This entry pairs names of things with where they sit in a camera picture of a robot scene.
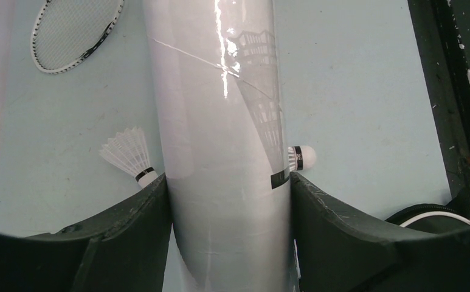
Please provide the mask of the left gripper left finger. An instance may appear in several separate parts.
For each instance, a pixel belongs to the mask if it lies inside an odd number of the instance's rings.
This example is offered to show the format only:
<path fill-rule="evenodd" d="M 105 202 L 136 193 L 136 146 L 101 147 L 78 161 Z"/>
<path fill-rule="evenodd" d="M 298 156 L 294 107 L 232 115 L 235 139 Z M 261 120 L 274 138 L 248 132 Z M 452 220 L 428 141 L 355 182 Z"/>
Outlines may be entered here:
<path fill-rule="evenodd" d="M 170 233 L 161 175 L 54 234 L 0 234 L 0 291 L 161 291 Z"/>

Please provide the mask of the white shuttlecock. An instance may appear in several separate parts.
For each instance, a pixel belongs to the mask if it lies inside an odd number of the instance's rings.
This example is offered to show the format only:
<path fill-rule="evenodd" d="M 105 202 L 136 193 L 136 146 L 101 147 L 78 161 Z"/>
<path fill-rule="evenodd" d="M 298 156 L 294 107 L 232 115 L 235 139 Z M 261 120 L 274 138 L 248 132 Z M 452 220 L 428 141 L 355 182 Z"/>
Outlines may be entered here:
<path fill-rule="evenodd" d="M 141 127 L 117 132 L 102 144 L 98 152 L 105 161 L 131 175 L 142 189 L 158 177 L 151 165 L 145 133 Z"/>
<path fill-rule="evenodd" d="M 316 151 L 307 145 L 288 147 L 289 170 L 298 172 L 311 169 L 316 161 Z"/>

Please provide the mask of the white shuttlecock tube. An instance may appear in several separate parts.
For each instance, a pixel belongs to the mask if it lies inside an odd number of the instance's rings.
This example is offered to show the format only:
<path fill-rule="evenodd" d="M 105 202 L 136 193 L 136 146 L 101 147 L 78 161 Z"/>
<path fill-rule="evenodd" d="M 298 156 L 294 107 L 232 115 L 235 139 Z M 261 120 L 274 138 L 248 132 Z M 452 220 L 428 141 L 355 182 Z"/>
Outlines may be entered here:
<path fill-rule="evenodd" d="M 188 291 L 297 291 L 272 1 L 144 1 Z"/>

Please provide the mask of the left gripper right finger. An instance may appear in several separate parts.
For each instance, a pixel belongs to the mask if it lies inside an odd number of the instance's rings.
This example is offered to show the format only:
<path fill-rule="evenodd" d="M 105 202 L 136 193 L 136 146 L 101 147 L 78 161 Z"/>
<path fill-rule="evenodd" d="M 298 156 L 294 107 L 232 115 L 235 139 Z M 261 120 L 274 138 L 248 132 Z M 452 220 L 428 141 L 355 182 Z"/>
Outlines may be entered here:
<path fill-rule="evenodd" d="M 372 217 L 291 174 L 301 291 L 470 291 L 470 228 L 431 234 Z"/>

